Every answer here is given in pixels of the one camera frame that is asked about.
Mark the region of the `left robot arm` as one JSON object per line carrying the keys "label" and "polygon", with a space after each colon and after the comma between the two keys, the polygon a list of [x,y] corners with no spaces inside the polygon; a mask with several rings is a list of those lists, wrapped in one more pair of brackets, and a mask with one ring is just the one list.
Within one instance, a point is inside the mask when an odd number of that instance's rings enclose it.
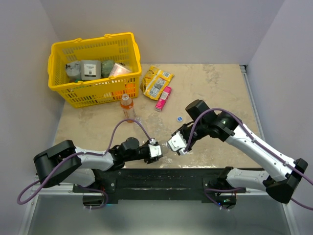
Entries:
{"label": "left robot arm", "polygon": [[82,149],[66,140],[36,155],[33,161],[44,188],[70,183],[96,192],[101,188],[101,180],[94,170],[115,171],[123,168],[125,162],[137,160],[151,164],[162,156],[161,146],[155,139],[140,145],[138,139],[130,137],[107,152]]}

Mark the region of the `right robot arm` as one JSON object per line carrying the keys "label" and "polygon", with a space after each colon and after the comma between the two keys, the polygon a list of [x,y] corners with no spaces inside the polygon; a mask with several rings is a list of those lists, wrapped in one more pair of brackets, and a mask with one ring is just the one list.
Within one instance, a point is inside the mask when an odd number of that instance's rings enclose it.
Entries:
{"label": "right robot arm", "polygon": [[206,194],[226,193],[246,188],[265,191],[272,199],[287,204],[308,163],[288,157],[254,134],[237,116],[222,108],[209,108],[203,100],[195,100],[186,107],[192,119],[182,125],[167,141],[171,151],[184,155],[204,137],[225,142],[254,160],[262,170],[226,167],[213,182],[204,188]]}

